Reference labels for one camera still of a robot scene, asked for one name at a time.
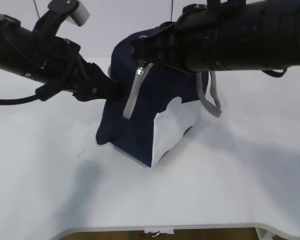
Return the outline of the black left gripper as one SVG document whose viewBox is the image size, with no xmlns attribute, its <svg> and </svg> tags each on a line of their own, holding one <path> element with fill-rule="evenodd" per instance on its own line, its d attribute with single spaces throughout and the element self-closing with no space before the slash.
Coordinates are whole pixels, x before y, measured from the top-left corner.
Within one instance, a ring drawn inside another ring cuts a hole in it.
<svg viewBox="0 0 300 240">
<path fill-rule="evenodd" d="M 60 92 L 69 92 L 80 102 L 123 97 L 125 87 L 87 62 L 73 41 L 54 37 L 39 40 L 35 47 L 35 56 L 42 61 L 38 81 L 43 83 L 35 90 L 37 100 L 45 102 Z"/>
</svg>

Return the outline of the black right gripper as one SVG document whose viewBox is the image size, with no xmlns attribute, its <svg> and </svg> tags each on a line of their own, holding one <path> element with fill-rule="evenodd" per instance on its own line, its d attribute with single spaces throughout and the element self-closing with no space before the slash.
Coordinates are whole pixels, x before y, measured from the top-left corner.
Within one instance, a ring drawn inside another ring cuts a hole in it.
<svg viewBox="0 0 300 240">
<path fill-rule="evenodd" d="M 215 70 L 215 5 L 190 4 L 177 21 L 131 40 L 134 59 L 185 73 Z"/>
</svg>

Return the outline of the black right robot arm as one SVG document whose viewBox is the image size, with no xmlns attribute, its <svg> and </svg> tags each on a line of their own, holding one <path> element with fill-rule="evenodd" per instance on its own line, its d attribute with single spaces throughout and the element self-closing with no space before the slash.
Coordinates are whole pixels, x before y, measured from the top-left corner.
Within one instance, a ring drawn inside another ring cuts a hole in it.
<svg viewBox="0 0 300 240">
<path fill-rule="evenodd" d="M 132 57 L 185 73 L 300 66 L 300 0 L 209 0 L 131 41 Z"/>
</svg>

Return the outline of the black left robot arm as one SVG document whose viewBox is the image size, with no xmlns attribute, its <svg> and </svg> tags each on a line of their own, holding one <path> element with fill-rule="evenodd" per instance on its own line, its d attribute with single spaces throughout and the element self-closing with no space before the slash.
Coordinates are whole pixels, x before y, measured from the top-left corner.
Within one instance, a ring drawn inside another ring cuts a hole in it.
<svg viewBox="0 0 300 240">
<path fill-rule="evenodd" d="M 81 27 L 89 16 L 78 0 L 51 1 L 32 30 L 22 27 L 18 19 L 0 14 L 0 70 L 41 83 L 34 95 L 0 99 L 0 106 L 44 102 L 63 91 L 80 102 L 122 97 L 124 87 L 120 83 L 95 63 L 85 61 L 77 43 L 57 36 L 65 20 Z"/>
</svg>

